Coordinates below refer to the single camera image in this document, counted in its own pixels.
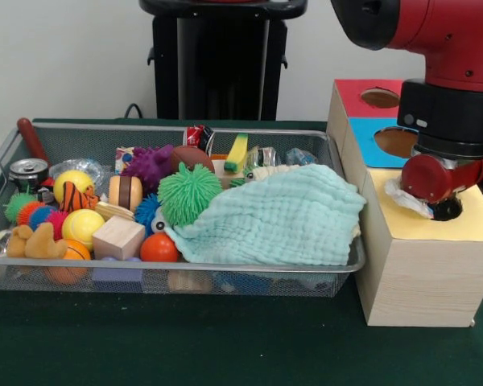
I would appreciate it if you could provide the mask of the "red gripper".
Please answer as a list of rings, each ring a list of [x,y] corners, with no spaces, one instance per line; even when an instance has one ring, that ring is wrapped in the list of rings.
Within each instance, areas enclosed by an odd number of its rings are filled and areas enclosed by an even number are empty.
[[[462,160],[417,154],[404,165],[401,188],[417,199],[440,203],[483,179],[483,159]]]

